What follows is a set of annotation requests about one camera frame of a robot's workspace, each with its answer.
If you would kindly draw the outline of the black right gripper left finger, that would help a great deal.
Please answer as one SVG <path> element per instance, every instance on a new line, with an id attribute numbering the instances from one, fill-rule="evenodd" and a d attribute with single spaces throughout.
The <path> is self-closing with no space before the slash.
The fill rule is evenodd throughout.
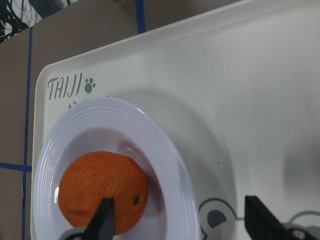
<path id="1" fill-rule="evenodd" d="M 113 198 L 103 198 L 84 231 L 85 240 L 112 240 L 116 229 Z"/>

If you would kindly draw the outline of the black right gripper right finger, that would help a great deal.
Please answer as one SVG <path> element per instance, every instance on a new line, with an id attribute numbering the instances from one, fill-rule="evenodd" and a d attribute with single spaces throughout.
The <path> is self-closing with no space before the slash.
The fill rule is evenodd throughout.
<path id="1" fill-rule="evenodd" d="M 255 195 L 245 196 L 244 226 L 252 240 L 282 240 L 285 227 Z"/>

